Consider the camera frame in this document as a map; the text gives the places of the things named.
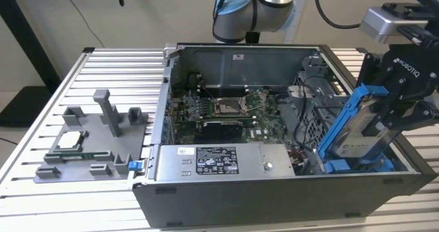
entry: black stand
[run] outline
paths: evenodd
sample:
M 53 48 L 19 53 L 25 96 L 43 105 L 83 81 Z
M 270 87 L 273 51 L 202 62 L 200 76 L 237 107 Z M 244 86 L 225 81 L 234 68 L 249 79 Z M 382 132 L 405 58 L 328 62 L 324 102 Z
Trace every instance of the black stand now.
M 0 15 L 45 84 L 45 87 L 23 87 L 0 112 L 0 126 L 27 127 L 33 123 L 61 80 L 15 0 L 0 0 Z

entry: aluminum extrusion table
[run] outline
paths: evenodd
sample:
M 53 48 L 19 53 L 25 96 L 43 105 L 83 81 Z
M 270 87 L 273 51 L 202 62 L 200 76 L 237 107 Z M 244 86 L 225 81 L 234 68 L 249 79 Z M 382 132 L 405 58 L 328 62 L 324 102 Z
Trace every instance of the aluminum extrusion table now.
M 332 51 L 357 77 L 362 54 L 356 49 Z M 128 181 L 34 184 L 31 178 L 61 129 L 65 107 L 79 105 L 83 113 L 101 112 L 91 99 L 95 88 L 109 89 L 118 112 L 137 106 L 149 114 L 141 153 L 148 156 L 161 73 L 161 49 L 95 49 L 79 55 L 0 170 L 0 231 L 150 231 Z M 439 126 L 405 132 L 404 136 L 439 172 Z M 439 178 L 412 196 L 392 198 L 366 218 L 189 229 L 309 230 L 439 231 Z

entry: floor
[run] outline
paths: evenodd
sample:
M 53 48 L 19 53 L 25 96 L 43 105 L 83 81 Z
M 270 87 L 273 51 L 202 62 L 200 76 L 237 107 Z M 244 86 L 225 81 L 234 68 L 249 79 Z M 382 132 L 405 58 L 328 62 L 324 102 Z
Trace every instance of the floor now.
M 0 92 L 0 111 L 7 105 L 9 101 L 11 100 L 15 94 L 17 92 Z M 26 131 L 27 128 L 0 127 L 0 137 L 18 143 Z M 14 149 L 14 146 L 15 145 L 0 140 L 0 166 L 2 166 L 2 164 L 5 163 Z

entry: white label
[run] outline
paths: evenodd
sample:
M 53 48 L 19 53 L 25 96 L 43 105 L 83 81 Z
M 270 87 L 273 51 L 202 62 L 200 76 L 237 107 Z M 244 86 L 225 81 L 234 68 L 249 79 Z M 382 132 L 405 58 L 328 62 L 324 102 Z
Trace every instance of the white label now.
M 244 55 L 233 55 L 233 60 L 242 60 L 244 59 Z
M 193 147 L 178 147 L 178 155 L 193 155 L 194 148 Z
M 378 138 L 374 137 L 350 137 L 344 140 L 336 154 L 340 157 L 362 157 L 372 146 L 376 144 Z

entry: green circuit board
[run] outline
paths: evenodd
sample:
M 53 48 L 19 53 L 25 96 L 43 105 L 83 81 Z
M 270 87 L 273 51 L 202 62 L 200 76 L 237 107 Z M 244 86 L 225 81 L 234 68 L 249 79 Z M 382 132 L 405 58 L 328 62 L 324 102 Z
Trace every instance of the green circuit board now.
M 241 136 L 224 138 L 224 143 L 264 142 L 290 145 L 274 96 L 262 90 L 249 90 L 242 97 L 200 98 L 182 96 L 174 103 L 176 144 L 202 144 L 202 123 L 238 122 Z

